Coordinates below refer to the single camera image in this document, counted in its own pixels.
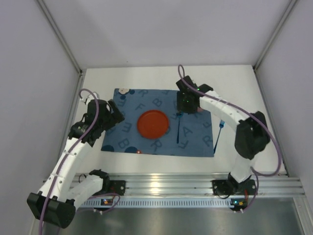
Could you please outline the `blue metal spoon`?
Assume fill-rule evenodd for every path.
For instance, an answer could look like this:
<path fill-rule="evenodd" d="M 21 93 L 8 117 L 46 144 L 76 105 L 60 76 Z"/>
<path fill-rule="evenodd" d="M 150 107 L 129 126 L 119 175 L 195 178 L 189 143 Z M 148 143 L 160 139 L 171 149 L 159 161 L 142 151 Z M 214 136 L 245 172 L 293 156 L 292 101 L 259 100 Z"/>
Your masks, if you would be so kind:
<path fill-rule="evenodd" d="M 177 118 L 178 118 L 178 131 L 177 131 L 177 140 L 176 140 L 177 144 L 179 144 L 180 120 L 181 120 L 182 115 L 183 115 L 182 112 L 177 113 Z"/>

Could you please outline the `blue letter-print placemat cloth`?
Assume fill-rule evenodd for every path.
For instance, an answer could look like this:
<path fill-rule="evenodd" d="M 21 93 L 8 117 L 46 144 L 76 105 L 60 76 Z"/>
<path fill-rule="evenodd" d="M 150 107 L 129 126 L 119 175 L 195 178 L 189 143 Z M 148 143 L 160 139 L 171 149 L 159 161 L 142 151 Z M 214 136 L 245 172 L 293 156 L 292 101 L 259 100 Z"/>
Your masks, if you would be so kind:
<path fill-rule="evenodd" d="M 210 112 L 179 115 L 176 91 L 116 88 L 113 100 L 125 119 L 105 133 L 101 151 L 214 156 Z"/>

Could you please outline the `blue metal fork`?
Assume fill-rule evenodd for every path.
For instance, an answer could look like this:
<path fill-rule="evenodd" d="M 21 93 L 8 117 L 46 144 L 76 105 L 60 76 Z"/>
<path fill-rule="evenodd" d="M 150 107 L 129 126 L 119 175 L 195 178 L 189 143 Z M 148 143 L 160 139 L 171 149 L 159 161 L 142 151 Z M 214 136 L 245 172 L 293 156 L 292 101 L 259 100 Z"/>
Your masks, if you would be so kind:
<path fill-rule="evenodd" d="M 215 142 L 215 145 L 214 145 L 214 149 L 213 149 L 214 153 L 216 153 L 218 142 L 219 142 L 219 138 L 220 138 L 220 134 L 221 134 L 222 129 L 224 128 L 224 125 L 225 125 L 225 122 L 223 120 L 221 120 L 220 123 L 219 123 L 218 136 L 217 136 L 217 139 L 216 139 L 216 142 Z"/>

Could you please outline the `red plastic plate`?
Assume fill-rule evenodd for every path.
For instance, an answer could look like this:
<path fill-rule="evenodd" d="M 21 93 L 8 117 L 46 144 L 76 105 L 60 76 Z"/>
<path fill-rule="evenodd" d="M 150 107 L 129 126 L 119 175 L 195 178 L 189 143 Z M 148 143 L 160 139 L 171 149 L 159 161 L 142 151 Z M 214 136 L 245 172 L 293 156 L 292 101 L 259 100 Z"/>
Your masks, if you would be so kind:
<path fill-rule="evenodd" d="M 160 110 L 148 110 L 137 120 L 137 130 L 146 139 L 158 139 L 164 136 L 169 128 L 169 119 Z"/>

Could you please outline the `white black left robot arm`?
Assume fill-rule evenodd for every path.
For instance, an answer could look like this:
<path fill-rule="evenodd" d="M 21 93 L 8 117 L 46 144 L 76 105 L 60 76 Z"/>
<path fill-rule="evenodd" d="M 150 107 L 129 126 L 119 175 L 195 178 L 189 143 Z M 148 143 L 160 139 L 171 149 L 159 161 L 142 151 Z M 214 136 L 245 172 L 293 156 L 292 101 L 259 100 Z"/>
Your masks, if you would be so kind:
<path fill-rule="evenodd" d="M 71 188 L 72 181 L 83 160 L 91 152 L 102 133 L 124 120 L 116 103 L 92 99 L 82 119 L 72 125 L 65 148 L 52 173 L 37 193 L 30 193 L 27 204 L 34 217 L 62 229 L 74 219 L 77 209 L 95 194 L 111 189 L 109 174 L 92 170 L 79 185 Z"/>

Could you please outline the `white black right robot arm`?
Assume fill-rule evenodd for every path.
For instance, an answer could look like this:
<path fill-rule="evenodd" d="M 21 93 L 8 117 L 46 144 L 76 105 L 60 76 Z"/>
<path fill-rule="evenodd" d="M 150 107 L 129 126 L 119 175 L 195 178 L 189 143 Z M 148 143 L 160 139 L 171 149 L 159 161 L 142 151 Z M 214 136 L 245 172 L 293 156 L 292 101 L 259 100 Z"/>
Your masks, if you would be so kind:
<path fill-rule="evenodd" d="M 267 127 L 264 114 L 260 111 L 252 114 L 261 124 L 252 117 L 245 118 L 213 88 L 206 84 L 198 87 L 189 76 L 177 81 L 176 85 L 179 89 L 177 92 L 178 112 L 195 114 L 201 108 L 214 114 L 234 130 L 237 158 L 226 183 L 230 192 L 237 193 L 251 177 L 255 155 L 263 151 L 270 142 L 270 137 L 264 129 Z"/>

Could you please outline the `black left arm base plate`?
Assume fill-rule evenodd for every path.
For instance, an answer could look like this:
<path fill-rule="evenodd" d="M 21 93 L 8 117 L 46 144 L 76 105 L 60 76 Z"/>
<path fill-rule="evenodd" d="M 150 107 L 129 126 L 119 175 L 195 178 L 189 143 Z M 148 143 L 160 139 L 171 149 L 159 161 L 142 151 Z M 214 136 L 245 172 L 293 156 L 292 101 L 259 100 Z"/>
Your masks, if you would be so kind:
<path fill-rule="evenodd" d="M 121 196 L 124 195 L 126 190 L 126 181 L 124 180 L 110 180 L 108 193 L 117 193 Z"/>

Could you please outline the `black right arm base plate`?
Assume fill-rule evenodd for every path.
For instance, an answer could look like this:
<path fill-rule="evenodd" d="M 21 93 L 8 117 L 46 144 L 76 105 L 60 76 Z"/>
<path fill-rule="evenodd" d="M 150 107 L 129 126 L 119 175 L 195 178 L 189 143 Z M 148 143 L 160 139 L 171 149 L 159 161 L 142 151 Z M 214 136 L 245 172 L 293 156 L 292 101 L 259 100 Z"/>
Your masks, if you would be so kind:
<path fill-rule="evenodd" d="M 212 181 L 213 194 L 220 198 L 228 198 L 237 195 L 254 195 L 257 189 L 256 182 L 248 179 L 244 182 L 237 183 L 231 180 L 213 180 Z"/>

